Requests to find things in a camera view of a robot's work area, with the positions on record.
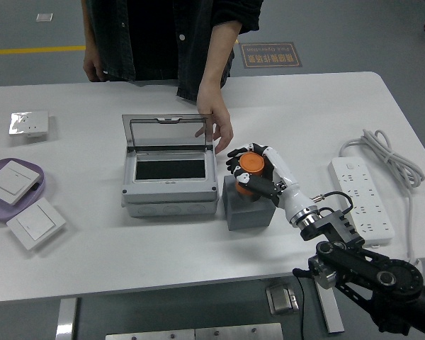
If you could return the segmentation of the person's left hand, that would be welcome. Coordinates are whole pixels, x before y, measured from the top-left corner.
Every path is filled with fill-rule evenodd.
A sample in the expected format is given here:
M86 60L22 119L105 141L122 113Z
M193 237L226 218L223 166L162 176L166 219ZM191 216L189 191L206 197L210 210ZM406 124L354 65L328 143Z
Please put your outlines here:
M221 88L211 84L201 84L196 101L200 114L209 115L213 128L213 139L218 141L215 153L222 152L232 141L234 132L230 113L222 97Z

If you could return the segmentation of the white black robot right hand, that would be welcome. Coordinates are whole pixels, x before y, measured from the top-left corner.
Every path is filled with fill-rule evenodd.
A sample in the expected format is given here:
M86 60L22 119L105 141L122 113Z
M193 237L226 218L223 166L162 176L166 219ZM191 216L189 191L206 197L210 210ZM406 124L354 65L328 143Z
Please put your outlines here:
M266 166L263 175L251 174L244 168L242 160L247 152L263 157ZM250 143L232 150L227 156L227 169L239 187L268 198L276 207L284 209L286 219L293 227L303 229L320 219L315 202L302 193L298 181L275 149Z

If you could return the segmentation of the person's right hand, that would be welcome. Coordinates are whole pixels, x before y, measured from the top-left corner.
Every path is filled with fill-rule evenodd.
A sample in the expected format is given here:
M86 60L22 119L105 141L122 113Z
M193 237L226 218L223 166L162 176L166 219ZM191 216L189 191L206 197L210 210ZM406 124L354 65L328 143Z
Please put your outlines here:
M104 72L99 55L85 52L83 70L90 82L108 81L108 75Z

